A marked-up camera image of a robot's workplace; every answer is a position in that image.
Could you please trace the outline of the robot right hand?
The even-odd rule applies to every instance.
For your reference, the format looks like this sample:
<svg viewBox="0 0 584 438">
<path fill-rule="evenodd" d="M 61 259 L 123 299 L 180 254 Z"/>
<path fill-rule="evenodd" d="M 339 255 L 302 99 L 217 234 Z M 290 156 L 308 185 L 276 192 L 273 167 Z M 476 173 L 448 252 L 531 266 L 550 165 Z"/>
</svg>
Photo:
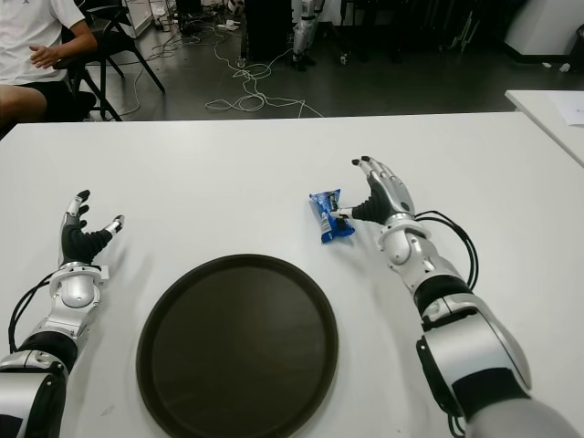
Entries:
<svg viewBox="0 0 584 438">
<path fill-rule="evenodd" d="M 388 166 L 365 155 L 353 159 L 351 163 L 365 174 L 370 196 L 357 206 L 332 211 L 330 214 L 333 217 L 381 225 L 386 225 L 395 218 L 414 218 L 415 208 L 410 193 Z"/>
</svg>

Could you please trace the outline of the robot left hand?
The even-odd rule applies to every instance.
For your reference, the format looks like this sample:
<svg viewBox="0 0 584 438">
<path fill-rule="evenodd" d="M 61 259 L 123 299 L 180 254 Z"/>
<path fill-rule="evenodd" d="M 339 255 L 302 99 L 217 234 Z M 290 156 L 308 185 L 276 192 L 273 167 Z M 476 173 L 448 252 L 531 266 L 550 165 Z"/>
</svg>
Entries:
<svg viewBox="0 0 584 438">
<path fill-rule="evenodd" d="M 90 190 L 79 192 L 68 204 L 60 226 L 58 265 L 70 263 L 91 265 L 95 257 L 125 225 L 125 216 L 117 215 L 98 231 L 86 232 L 87 221 L 82 216 L 89 211 Z"/>
</svg>

